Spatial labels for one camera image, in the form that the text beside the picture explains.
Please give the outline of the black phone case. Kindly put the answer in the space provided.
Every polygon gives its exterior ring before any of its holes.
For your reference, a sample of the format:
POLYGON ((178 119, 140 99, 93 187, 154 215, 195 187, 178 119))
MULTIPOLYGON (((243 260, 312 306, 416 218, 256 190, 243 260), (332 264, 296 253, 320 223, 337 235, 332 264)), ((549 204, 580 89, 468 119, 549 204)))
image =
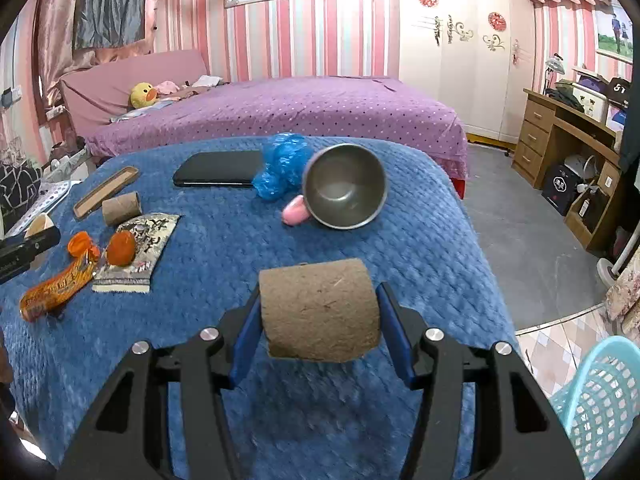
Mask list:
POLYGON ((264 168, 260 151, 203 152, 189 157, 172 176, 175 186, 250 186, 264 168))

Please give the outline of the small cardboard tube roll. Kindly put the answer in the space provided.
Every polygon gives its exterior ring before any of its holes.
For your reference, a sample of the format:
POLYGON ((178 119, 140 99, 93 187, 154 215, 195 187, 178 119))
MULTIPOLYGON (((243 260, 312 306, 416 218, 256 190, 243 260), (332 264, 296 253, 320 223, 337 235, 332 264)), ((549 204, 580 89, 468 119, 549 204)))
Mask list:
POLYGON ((122 222, 142 215, 139 193, 130 192, 104 200, 101 210, 107 226, 119 226, 122 222))

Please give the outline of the large cardboard tube roll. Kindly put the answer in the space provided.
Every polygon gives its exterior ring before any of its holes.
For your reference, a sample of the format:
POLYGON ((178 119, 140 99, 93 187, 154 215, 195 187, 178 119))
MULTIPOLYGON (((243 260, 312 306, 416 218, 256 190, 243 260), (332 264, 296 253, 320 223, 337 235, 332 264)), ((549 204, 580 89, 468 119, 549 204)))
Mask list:
POLYGON ((380 343, 380 308, 360 259, 262 270, 258 286, 273 358, 344 363, 380 343))

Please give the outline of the cyan plastic basket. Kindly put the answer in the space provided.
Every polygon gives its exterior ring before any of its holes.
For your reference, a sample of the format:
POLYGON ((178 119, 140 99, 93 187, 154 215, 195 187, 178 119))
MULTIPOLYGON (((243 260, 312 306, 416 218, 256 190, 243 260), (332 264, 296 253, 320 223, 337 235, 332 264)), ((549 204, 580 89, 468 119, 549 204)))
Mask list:
POLYGON ((613 457, 639 415, 639 348, 628 338, 598 342, 576 375, 549 402, 593 479, 613 457))

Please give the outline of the blue plastic bag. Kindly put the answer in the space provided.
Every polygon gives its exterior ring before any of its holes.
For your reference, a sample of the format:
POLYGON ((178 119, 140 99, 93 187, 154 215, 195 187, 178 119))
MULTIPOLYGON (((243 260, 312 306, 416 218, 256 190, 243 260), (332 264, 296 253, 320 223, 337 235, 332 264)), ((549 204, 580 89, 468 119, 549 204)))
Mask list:
POLYGON ((262 146, 264 166, 252 181, 257 195, 266 202, 274 202, 287 192, 299 190, 312 154, 314 150, 300 134, 270 136, 262 146))

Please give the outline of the yellow duck plush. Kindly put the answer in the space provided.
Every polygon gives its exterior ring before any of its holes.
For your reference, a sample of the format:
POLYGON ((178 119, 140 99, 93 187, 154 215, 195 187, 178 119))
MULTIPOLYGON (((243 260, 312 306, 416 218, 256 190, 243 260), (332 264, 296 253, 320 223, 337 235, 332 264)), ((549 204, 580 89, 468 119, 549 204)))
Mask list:
POLYGON ((157 90, 148 82, 140 82, 132 88, 129 101, 135 110, 151 106, 157 101, 157 90))

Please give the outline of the desk lamp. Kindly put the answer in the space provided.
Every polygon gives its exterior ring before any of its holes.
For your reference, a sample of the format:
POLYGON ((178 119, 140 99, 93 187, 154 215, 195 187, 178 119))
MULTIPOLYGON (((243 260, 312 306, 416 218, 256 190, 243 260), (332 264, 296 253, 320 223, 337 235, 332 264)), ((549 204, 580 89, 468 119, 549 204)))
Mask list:
POLYGON ((558 52, 555 52, 544 62, 544 88, 542 89, 542 93, 546 93, 554 87, 557 76, 564 75, 564 60, 558 52))

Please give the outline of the orange peel piece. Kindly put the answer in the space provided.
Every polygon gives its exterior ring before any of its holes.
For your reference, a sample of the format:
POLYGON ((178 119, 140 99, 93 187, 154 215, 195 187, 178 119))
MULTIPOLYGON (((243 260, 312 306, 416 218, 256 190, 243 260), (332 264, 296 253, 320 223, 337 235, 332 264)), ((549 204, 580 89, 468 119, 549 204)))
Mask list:
POLYGON ((115 232, 106 248, 106 261, 111 266, 129 266, 136 255, 136 239, 128 230, 115 232))

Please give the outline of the pink steel-lined mug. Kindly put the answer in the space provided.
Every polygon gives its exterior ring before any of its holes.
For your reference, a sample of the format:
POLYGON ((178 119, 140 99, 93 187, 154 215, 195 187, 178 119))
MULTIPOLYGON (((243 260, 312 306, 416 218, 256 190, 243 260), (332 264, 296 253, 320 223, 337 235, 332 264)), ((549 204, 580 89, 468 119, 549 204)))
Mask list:
POLYGON ((342 143, 311 156, 302 192, 283 209, 287 226, 314 219, 327 228, 348 231, 371 223, 387 198, 382 162, 363 146, 342 143))

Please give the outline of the white perforated rack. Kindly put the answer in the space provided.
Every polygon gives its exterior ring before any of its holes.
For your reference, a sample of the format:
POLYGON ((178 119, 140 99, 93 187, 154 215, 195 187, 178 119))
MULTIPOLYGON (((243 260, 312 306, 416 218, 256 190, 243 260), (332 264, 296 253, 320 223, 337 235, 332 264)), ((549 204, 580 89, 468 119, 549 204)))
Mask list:
POLYGON ((6 232, 6 237, 17 236, 24 232, 40 214, 48 214, 64 200, 77 180, 66 180, 55 183, 43 183, 38 198, 21 218, 6 232))

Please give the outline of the beige printed snack packet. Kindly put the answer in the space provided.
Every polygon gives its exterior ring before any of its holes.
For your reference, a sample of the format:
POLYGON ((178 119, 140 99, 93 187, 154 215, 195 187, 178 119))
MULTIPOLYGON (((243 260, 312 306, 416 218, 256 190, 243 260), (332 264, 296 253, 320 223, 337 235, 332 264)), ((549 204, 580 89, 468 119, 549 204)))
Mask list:
POLYGON ((128 230, 136 239, 136 255, 129 266, 111 266, 106 261, 106 249, 94 274, 94 292, 136 292, 148 294, 151 278, 163 250, 180 220, 178 214, 151 212, 132 218, 115 232, 128 230))

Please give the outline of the wooden desk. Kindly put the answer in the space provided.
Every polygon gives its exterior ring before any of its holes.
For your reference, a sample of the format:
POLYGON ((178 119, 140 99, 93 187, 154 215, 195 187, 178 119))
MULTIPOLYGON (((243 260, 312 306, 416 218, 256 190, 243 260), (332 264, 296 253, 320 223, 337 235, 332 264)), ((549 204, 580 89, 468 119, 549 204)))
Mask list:
POLYGON ((615 234, 624 190, 620 155, 613 150, 615 134, 573 107, 533 90, 525 93, 527 102, 512 168, 541 190, 551 170, 567 157, 592 159, 598 174, 590 182, 604 195, 602 210, 587 224, 587 194, 582 193, 568 208, 565 224, 587 252, 603 254, 615 234))

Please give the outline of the orange snack wrapper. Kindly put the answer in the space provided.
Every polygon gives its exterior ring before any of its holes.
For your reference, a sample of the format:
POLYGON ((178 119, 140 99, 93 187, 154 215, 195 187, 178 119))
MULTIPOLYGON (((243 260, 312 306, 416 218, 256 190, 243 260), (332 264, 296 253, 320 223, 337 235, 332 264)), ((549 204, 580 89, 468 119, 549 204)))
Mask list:
POLYGON ((24 321, 35 322, 62 307, 92 280, 101 251, 91 236, 86 231, 76 233, 67 243, 67 252, 72 262, 64 271, 24 293, 18 306, 24 321))

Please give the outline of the purple dotted bed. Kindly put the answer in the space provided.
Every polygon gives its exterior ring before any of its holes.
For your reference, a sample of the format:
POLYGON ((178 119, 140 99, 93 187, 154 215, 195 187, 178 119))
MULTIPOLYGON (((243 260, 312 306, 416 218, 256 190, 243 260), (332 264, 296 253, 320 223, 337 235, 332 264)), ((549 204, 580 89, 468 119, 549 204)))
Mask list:
POLYGON ((456 112, 386 77, 224 84, 82 137, 93 155, 113 157, 196 140, 285 132, 395 142, 426 153, 451 179, 468 177, 468 141, 456 112))

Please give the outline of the pink sofa headboard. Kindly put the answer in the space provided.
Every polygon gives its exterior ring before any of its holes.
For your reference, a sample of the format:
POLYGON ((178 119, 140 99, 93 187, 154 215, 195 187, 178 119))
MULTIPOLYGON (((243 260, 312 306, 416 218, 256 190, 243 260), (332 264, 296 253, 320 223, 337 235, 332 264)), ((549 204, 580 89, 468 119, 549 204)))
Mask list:
POLYGON ((198 50, 169 51, 76 70, 62 76, 58 88, 75 133, 86 138, 128 110, 130 91, 136 84, 165 80, 184 84, 207 73, 198 50))

